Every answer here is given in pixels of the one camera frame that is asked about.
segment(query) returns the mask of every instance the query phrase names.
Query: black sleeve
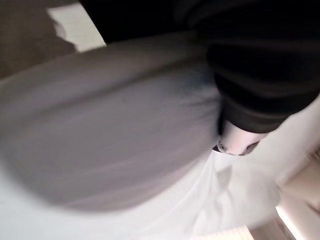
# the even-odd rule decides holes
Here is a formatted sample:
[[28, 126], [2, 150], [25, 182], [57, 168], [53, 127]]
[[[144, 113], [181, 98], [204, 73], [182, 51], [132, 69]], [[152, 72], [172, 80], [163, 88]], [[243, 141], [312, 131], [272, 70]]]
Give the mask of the black sleeve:
[[181, 0], [175, 18], [209, 42], [227, 120], [267, 133], [320, 90], [319, 0]]

